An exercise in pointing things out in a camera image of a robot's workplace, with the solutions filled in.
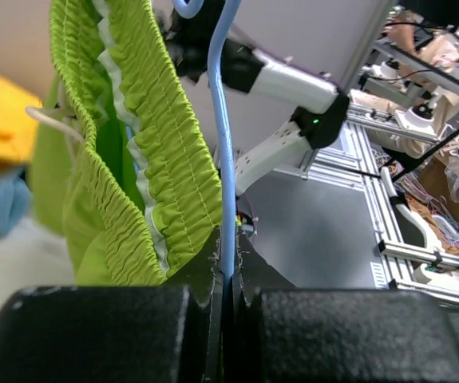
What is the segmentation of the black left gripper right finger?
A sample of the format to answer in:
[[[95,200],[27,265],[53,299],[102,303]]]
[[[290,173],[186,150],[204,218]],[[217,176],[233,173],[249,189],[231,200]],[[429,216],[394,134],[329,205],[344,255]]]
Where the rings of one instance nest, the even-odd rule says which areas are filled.
[[[412,290],[299,289],[237,238],[234,382],[459,382],[459,345]]]

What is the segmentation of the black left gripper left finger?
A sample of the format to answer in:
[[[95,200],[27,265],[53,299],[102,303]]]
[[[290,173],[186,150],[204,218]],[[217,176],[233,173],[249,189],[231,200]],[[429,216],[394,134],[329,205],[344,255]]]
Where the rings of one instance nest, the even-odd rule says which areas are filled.
[[[217,382],[220,230],[160,286],[40,286],[0,310],[0,382]]]

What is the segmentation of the lime green shorts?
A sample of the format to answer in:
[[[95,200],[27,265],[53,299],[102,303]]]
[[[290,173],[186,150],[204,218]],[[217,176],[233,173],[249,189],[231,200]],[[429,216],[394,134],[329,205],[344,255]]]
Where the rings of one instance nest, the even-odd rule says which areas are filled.
[[[149,1],[54,1],[30,170],[76,283],[154,286],[222,221],[221,184]]]

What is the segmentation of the light blue shorts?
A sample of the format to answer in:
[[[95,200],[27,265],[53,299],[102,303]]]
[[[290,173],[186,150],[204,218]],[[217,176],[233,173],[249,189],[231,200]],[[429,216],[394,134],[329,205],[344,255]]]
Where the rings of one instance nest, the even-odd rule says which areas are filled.
[[[32,195],[25,175],[22,167],[0,173],[0,237],[8,235],[30,209]]]

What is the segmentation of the blue hanger of green shorts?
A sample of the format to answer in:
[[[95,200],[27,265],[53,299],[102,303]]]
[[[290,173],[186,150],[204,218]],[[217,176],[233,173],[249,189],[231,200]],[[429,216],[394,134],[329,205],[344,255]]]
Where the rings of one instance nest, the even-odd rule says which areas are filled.
[[[226,1],[208,47],[208,84],[212,97],[219,141],[223,221],[220,236],[220,267],[226,281],[235,272],[235,169],[231,127],[221,76],[224,43],[239,9],[239,1]]]

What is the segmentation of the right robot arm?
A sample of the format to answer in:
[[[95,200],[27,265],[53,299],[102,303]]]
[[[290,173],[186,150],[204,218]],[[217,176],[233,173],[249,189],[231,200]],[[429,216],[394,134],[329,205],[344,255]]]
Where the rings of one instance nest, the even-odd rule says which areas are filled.
[[[358,1],[243,1],[231,35],[251,39],[264,57],[291,59],[282,68],[330,73],[341,82],[349,68],[362,17]],[[240,151],[236,194],[281,201],[327,199],[350,193],[338,172],[301,176],[297,167],[308,155],[307,142],[289,123],[295,103],[279,86],[248,95],[226,89],[233,145]]]

